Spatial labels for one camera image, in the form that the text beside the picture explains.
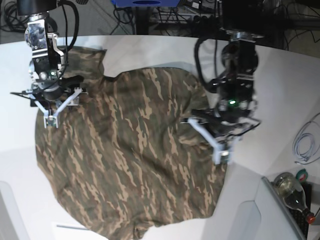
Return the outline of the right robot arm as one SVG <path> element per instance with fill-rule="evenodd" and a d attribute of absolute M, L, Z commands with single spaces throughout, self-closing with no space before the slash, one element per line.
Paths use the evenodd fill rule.
<path fill-rule="evenodd" d="M 49 12 L 58 7 L 71 7 L 75 17 L 74 33 L 70 43 L 63 49 L 58 47 L 59 34 L 56 22 Z M 84 77 L 80 75 L 64 77 L 69 63 L 69 51 L 73 48 L 79 33 L 80 16 L 76 4 L 70 0 L 19 0 L 17 13 L 28 18 L 24 38 L 32 50 L 29 64 L 30 89 L 19 93 L 30 99 L 32 107 L 39 103 L 50 110 L 52 103 L 75 93 Z"/>

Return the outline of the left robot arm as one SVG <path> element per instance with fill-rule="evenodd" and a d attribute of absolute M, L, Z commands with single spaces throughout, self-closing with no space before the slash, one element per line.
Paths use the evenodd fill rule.
<path fill-rule="evenodd" d="M 217 96 L 213 108 L 193 109 L 192 117 L 213 138 L 231 140 L 255 129 L 261 122 L 249 123 L 258 108 L 254 87 L 254 73 L 259 64 L 256 39 L 262 37 L 259 21 L 261 4 L 256 0 L 219 0 L 215 3 L 216 29 L 230 36 L 221 51 L 222 73 L 206 82 L 199 51 L 203 42 L 216 36 L 200 37 L 194 47 L 194 60 L 198 79 L 204 89 Z"/>

